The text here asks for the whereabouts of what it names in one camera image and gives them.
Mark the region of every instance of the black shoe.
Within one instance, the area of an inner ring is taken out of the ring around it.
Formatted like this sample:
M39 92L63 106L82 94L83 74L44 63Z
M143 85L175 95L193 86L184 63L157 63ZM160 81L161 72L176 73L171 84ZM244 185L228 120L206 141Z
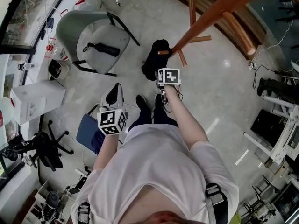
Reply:
M156 108L163 108L164 104L162 102L162 98L160 94L156 94L155 96L155 107Z
M258 88L257 88L257 95L258 96L262 96L263 91L264 91L264 83L265 80L263 78L260 79L260 83L258 84Z
M148 105L146 104L145 98L142 95L136 96L136 104L141 110L149 109Z

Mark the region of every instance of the black office chair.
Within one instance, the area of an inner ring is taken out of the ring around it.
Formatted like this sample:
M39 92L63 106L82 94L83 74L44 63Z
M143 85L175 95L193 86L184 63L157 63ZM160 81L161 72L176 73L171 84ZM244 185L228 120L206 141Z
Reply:
M39 132L32 140L25 141L23 145L8 147L8 151L15 154L23 154L30 150L36 150L36 153L33 155L33 157L29 155L32 165L35 168L37 168L35 164L35 160L37 159L37 157L40 158L44 166L50 167L52 171L56 171L55 168L62 168L63 165L59 158L61 157L61 154L58 152L58 149L65 151L69 155L72 155L74 151L69 151L59 144L59 141L65 135L68 135L69 132L65 131L58 139L55 139L52 129L50 127L51 124L52 121L49 120L48 128L51 139L49 138L47 133Z

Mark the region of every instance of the chair frame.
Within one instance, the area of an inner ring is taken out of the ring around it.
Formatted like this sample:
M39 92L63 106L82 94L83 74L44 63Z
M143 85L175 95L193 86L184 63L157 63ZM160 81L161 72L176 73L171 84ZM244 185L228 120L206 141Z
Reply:
M112 13L109 13L107 12L107 16L110 20L110 24L115 26L115 22L114 22L114 19L122 26L122 28L130 35L130 37L133 39L133 41L137 44L137 46L140 46L140 43L136 40L136 38L133 36L133 34L130 32L130 30L126 27L126 25L121 21L121 19L112 14ZM98 73L96 70L94 69L90 69L90 68L85 68L85 67L82 67L80 66L81 64L84 64L86 63L86 60L81 60L81 61L74 61L73 64L81 71L87 71L87 72L92 72L92 73ZM106 73L104 75L107 75L107 76L113 76L113 77L116 77L117 75L114 74L114 73Z

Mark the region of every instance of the chair cushion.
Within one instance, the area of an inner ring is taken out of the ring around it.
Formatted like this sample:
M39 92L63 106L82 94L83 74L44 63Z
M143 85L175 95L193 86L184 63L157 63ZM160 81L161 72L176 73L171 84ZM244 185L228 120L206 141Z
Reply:
M109 72L118 61L129 41L130 35L125 30L111 24L101 26L93 33L89 42L93 44L100 42L107 46L119 48L120 54L117 57L114 57L90 47L83 53L83 59L86 60L87 64L98 73L105 74Z
M94 152L94 148L92 147L92 139L98 130L98 121L90 115L85 114L79 125L76 140Z

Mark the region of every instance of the concrete floor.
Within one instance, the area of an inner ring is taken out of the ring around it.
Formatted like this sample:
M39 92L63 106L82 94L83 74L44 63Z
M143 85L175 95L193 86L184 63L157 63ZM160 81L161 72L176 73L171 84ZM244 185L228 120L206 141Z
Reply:
M60 81L67 94L63 105L45 115L53 120L54 133L58 136L64 125L75 139L82 116L96 103L113 84L120 83L123 87L124 99L128 104L135 104L137 94L142 94L153 106L154 97L158 93L154 82L145 78L141 71L142 61L146 59L153 42L166 39L170 47L174 46L189 28L188 7L177 0L133 0L120 14L120 18L136 36L141 46L131 40L125 52L111 72L118 77L82 72L71 67L69 76ZM248 61L234 45L215 27L210 27L202 35L211 35L212 41L192 43L184 49L188 66L182 67L179 56L173 56L168 67L181 69L183 102L193 116L204 127L208 137L216 146L225 164L231 171L240 188L240 203L252 197L252 185L257 185L262 175L269 179L272 172L261 163L255 155L256 147L243 137L244 132L250 133L250 127L262 108L270 109L271 104L258 97L252 88L254 72L248 69ZM274 63L272 50L261 53L264 62ZM274 77L272 72L261 68L256 74L257 82L261 77ZM130 125L139 114L133 107L127 107ZM79 175L75 168L83 168L82 154L85 165L92 167L96 155L84 149L82 145L72 141L68 136L61 143L74 150L70 156L63 153L63 169L52 172L41 167L43 179L49 179L54 187L65 188L76 184ZM243 160L236 161L249 150Z

